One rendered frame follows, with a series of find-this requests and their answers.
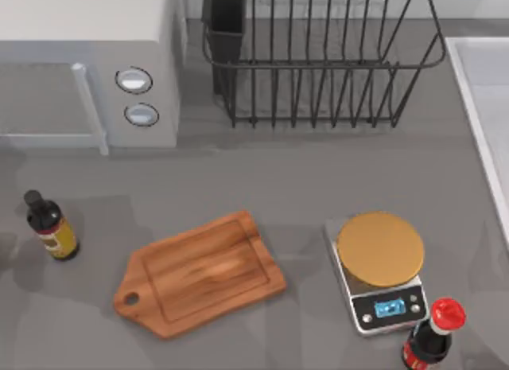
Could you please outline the large microwave knob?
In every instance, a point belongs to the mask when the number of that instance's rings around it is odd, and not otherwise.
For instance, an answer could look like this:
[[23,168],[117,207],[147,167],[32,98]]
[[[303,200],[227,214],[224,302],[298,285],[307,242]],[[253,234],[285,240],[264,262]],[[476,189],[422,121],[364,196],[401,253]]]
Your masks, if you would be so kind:
[[115,73],[115,83],[126,93],[141,95],[153,87],[153,78],[141,68],[129,67]]

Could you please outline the dark bottle with yellow label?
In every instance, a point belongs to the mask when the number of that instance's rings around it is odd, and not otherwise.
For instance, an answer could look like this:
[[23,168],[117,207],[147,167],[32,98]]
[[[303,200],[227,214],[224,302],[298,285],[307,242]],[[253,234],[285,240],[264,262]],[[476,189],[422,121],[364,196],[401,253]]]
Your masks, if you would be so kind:
[[57,261],[73,259],[80,251],[80,242],[60,206],[35,189],[26,191],[23,199],[28,207],[27,223],[46,251]]

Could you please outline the black cutlery holder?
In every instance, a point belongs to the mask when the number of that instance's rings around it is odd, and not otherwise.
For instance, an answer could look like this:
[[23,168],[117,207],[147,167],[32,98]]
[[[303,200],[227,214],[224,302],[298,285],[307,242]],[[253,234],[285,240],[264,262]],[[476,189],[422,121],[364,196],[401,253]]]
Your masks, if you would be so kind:
[[215,95],[227,91],[222,79],[227,77],[225,64],[236,64],[241,54],[245,34],[247,0],[203,0],[202,18],[205,40],[210,50],[213,91]]

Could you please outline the dark bottle with red cap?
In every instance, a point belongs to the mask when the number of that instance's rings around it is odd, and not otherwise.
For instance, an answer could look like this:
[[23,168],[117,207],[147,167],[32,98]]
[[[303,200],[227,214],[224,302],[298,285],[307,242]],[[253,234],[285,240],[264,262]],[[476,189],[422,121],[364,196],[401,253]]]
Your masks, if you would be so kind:
[[402,346],[402,362],[408,370],[431,370],[449,353],[453,332],[466,322],[463,306],[454,298],[433,302],[430,315],[419,322]]

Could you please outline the pale microwave oven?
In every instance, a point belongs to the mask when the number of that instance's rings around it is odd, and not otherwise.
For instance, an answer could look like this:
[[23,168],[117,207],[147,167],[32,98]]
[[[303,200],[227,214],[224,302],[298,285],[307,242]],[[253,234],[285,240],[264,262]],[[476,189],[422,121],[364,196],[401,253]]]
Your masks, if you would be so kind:
[[[71,65],[87,68],[109,153],[173,148],[181,113],[187,31],[183,0],[0,0],[0,147],[96,148]],[[115,73],[147,71],[153,87],[121,90]],[[126,107],[148,103],[152,127]]]

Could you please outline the small microwave knob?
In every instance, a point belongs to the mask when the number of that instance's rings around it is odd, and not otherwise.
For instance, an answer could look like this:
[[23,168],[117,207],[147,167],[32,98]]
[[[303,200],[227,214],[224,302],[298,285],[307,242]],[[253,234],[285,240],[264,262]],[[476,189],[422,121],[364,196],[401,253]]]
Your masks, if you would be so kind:
[[123,111],[124,118],[135,127],[152,127],[159,119],[159,112],[148,103],[136,103]]

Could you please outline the wooden cutting board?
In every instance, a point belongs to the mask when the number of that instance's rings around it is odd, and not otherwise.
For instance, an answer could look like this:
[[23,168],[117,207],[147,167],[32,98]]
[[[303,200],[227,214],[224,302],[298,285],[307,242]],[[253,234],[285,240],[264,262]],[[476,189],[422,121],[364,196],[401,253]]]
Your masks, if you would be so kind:
[[242,210],[134,251],[114,308],[170,339],[280,294],[286,286],[254,218]]

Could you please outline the kitchen scale with golden plate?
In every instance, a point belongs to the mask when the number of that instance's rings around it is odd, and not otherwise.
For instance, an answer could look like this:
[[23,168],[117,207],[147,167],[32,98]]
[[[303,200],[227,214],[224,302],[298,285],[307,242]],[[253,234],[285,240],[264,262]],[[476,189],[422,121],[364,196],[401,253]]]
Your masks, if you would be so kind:
[[324,237],[358,333],[411,329],[429,316],[419,277],[424,243],[410,222],[389,212],[362,212],[326,220]]

